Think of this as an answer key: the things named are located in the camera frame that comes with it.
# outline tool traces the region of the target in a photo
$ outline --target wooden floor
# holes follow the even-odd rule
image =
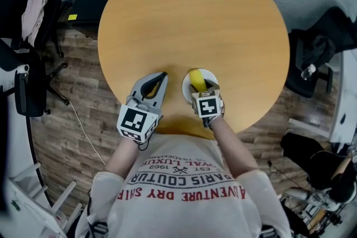
[[[64,61],[68,62],[69,67],[53,79],[52,87],[74,104],[88,136],[106,161],[120,141],[115,127],[120,103],[111,92],[100,68],[97,41],[75,30],[62,30],[58,34],[65,54]],[[51,42],[47,44],[47,53],[55,59],[53,64],[47,65],[49,73],[63,59],[53,56]],[[289,117],[328,128],[334,112],[337,84],[334,84],[330,95],[325,93],[325,89],[326,83],[319,81],[314,97],[305,99],[284,88],[271,110],[259,122],[239,134],[261,169],[269,175],[277,193],[294,186],[294,183],[282,175],[271,174],[267,165],[269,159],[301,186],[307,184],[304,171],[289,159],[282,158],[279,142],[291,127],[288,124]],[[103,164],[87,142],[72,107],[65,106],[51,94],[48,94],[47,104],[51,115],[31,119],[33,143],[52,201],[72,180],[77,181],[77,186],[62,208],[65,213],[70,213],[78,202],[87,203],[92,179],[102,170]],[[298,129],[294,129],[294,132],[315,138],[324,147],[329,146],[326,138]]]

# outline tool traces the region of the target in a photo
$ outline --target white cable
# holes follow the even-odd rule
[[[77,116],[78,122],[79,122],[80,126],[82,127],[82,130],[83,130],[84,135],[87,137],[87,139],[88,139],[89,143],[91,144],[93,150],[97,153],[97,155],[99,156],[99,158],[102,160],[103,164],[105,165],[105,163],[104,163],[102,157],[101,157],[100,154],[97,152],[97,150],[94,148],[94,146],[93,146],[92,142],[90,141],[90,139],[89,139],[87,133],[84,131],[82,122],[80,121],[80,119],[79,119],[79,117],[78,117],[78,114],[77,114],[77,111],[75,110],[75,108],[74,108],[72,102],[69,102],[69,103],[72,105],[72,108],[73,108],[73,110],[74,110],[74,113],[75,113],[75,115]]]

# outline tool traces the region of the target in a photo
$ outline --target round wooden table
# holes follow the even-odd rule
[[[157,131],[213,138],[184,99],[191,68],[217,77],[235,132],[257,122],[287,76],[289,42],[273,0],[109,0],[98,34],[104,76],[121,103],[135,82],[168,73]]]

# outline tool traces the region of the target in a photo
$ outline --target white t-shirt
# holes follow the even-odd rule
[[[291,237],[265,173],[233,179],[216,141],[186,135],[153,135],[126,180],[108,172],[95,176],[91,199],[76,237],[85,237],[88,221],[107,222],[110,238],[258,237],[262,225]]]

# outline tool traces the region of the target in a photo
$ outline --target desk leg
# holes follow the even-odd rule
[[[301,121],[298,121],[296,119],[292,119],[292,118],[289,118],[288,120],[290,123],[294,124],[295,126],[298,126],[302,129],[306,129],[306,130],[309,130],[311,132],[314,132],[318,135],[321,135],[321,136],[324,136],[326,138],[329,138],[330,137],[330,132],[328,131],[324,131],[318,127],[315,127],[315,126],[311,126],[307,123],[304,123],[304,122],[301,122]]]

